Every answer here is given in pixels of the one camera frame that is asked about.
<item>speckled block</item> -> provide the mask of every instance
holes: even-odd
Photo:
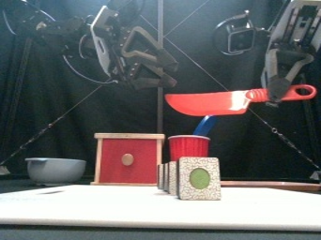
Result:
[[[170,190],[170,164],[165,163],[164,166],[165,166],[165,169],[164,169],[164,178],[165,178],[164,190],[169,191]]]
[[[177,195],[177,161],[170,162],[169,166],[169,193]]]
[[[165,165],[158,164],[157,166],[157,186],[158,189],[165,189]]]
[[[216,157],[181,157],[177,193],[181,200],[221,200],[220,163]]]

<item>green circle label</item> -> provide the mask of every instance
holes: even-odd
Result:
[[[197,189],[206,188],[210,184],[210,180],[212,180],[212,176],[205,169],[197,168],[190,172],[190,184]]]

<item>gray bowl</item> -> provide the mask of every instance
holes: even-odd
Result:
[[[67,158],[27,158],[30,179],[37,185],[61,186],[81,180],[86,161]]]

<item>knife handle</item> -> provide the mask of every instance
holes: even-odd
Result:
[[[308,84],[297,84],[291,86],[287,95],[283,97],[284,101],[293,100],[308,100],[315,98],[316,96],[316,88]],[[247,93],[247,98],[251,99],[252,102],[265,102],[269,101],[268,89],[252,89]]]

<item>wooden knob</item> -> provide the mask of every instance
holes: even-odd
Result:
[[[125,155],[122,156],[122,162],[124,162],[124,164],[125,164],[126,166],[130,166],[130,165],[133,164],[133,162],[134,162],[134,156],[133,156],[133,154],[125,154]]]

